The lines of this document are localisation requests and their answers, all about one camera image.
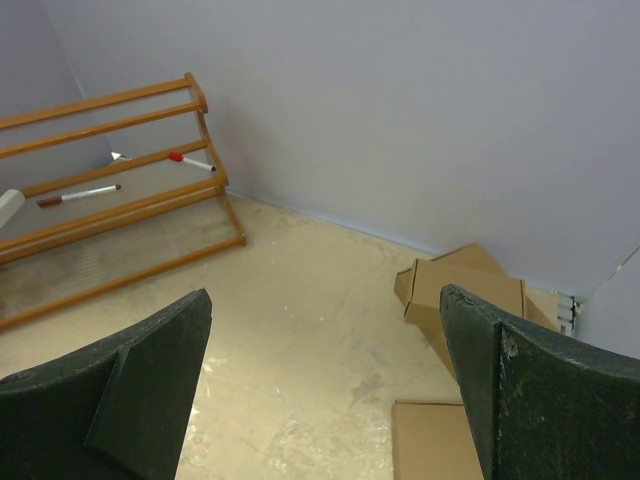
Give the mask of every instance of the white marker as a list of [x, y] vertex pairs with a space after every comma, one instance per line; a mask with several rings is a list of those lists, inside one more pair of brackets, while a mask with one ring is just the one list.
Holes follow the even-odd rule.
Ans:
[[54, 205], [60, 205], [62, 202], [68, 202], [69, 200], [77, 200], [79, 198], [92, 197], [94, 195], [102, 195], [103, 193], [115, 192], [120, 190], [122, 185], [110, 185], [108, 187], [94, 188], [92, 190], [85, 190], [84, 192], [67, 193], [66, 195], [58, 195], [57, 197], [43, 198], [38, 200], [38, 206], [40, 208], [52, 207]]
[[199, 168], [203, 168], [204, 170], [208, 170], [210, 172], [215, 172], [216, 171], [216, 167], [209, 165], [208, 163], [203, 163], [203, 162], [199, 162], [197, 160], [194, 160], [192, 158], [187, 158], [184, 155], [182, 155], [181, 153], [178, 152], [171, 152], [169, 154], [169, 160], [173, 160], [174, 162], [184, 162], [184, 163], [188, 163], [189, 165], [193, 165], [195, 167], [199, 167]]

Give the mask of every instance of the cardboard box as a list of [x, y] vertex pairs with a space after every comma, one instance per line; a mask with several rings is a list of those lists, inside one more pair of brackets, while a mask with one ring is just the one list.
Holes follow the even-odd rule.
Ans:
[[439, 312], [440, 290], [450, 283], [460, 285], [507, 312], [555, 329], [555, 324], [527, 298], [524, 282], [508, 277], [478, 243], [433, 260], [417, 259], [411, 268], [397, 274], [394, 292], [405, 307], [405, 321], [420, 328], [454, 377]]
[[395, 480], [482, 480], [462, 405], [396, 402], [391, 422]]

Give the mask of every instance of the lavender wall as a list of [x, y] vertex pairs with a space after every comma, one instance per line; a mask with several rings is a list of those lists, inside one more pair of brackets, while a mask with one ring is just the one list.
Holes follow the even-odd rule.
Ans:
[[[39, 0], [0, 2], [0, 116], [82, 100], [67, 59]], [[0, 132], [0, 147], [63, 133], [88, 119], [57, 120]], [[0, 160], [0, 195], [8, 188], [87, 170], [110, 159], [104, 138]]]
[[640, 2], [43, 2], [89, 95], [192, 70], [239, 191], [580, 295], [640, 243]]
[[578, 318], [577, 337], [640, 359], [640, 253], [598, 288]]

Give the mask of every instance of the wooden shelf frame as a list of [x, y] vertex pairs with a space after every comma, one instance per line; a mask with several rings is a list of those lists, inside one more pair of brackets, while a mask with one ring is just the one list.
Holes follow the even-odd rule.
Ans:
[[54, 145], [88, 138], [94, 135], [101, 135], [107, 132], [121, 130], [134, 125], [141, 125], [143, 123], [149, 123], [163, 118], [193, 112], [200, 132], [200, 138], [198, 140], [183, 145], [177, 145], [173, 148], [159, 150], [127, 162], [112, 163], [106, 167], [30, 186], [24, 188], [22, 193], [25, 197], [30, 198], [119, 172], [144, 167], [145, 165], [150, 165], [154, 162], [167, 159], [171, 152], [187, 154], [198, 150], [205, 150], [210, 161], [216, 167], [216, 172], [210, 179], [195, 182], [167, 192], [152, 195], [134, 202], [119, 205], [117, 207], [86, 215], [53, 227], [44, 228], [17, 238], [0, 242], [0, 265], [8, 264], [31, 255], [36, 255], [38, 253], [115, 230], [140, 220], [152, 218], [157, 215], [215, 197], [222, 202], [224, 210], [234, 227], [235, 235], [230, 239], [223, 240], [222, 242], [207, 246], [203, 249], [167, 260], [97, 287], [56, 300], [49, 304], [38, 306], [25, 312], [20, 312], [9, 318], [0, 319], [0, 332], [23, 324], [29, 320], [75, 305], [84, 300], [97, 297], [103, 293], [111, 292], [139, 280], [180, 267], [206, 256], [213, 255], [214, 253], [218, 253], [228, 248], [246, 245], [247, 242], [244, 229], [242, 228], [240, 220], [238, 219], [238, 216], [236, 215], [231, 205], [231, 201], [225, 191], [225, 187], [229, 184], [227, 172], [215, 149], [204, 118], [204, 115], [209, 111], [207, 101], [202, 89], [191, 73], [186, 73], [184, 78], [170, 82], [149, 85], [113, 95], [87, 99], [68, 105], [0, 119], [0, 131], [54, 120], [74, 114], [90, 112], [114, 105], [135, 102], [145, 98], [165, 95], [181, 90], [187, 90], [190, 93], [190, 102], [61, 135], [44, 137], [0, 148], [0, 161], [13, 155], [32, 152]]

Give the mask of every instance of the stained floor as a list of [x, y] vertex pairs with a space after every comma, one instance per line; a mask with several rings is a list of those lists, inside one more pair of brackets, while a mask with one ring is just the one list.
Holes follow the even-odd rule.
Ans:
[[[0, 335], [0, 377], [205, 287], [213, 328], [177, 478], [391, 479], [393, 401], [459, 398], [418, 329], [402, 322], [393, 295], [395, 273], [416, 253], [252, 200], [234, 203], [249, 246]], [[211, 210], [196, 206], [189, 219], [203, 235]], [[160, 227], [177, 243], [193, 239], [194, 230]], [[144, 256], [134, 253], [120, 263]], [[61, 255], [50, 261], [60, 266], [73, 251]], [[106, 258], [93, 267], [113, 265]], [[63, 272], [51, 273], [56, 295], [72, 289], [74, 275]], [[15, 283], [16, 272], [4, 274]]]

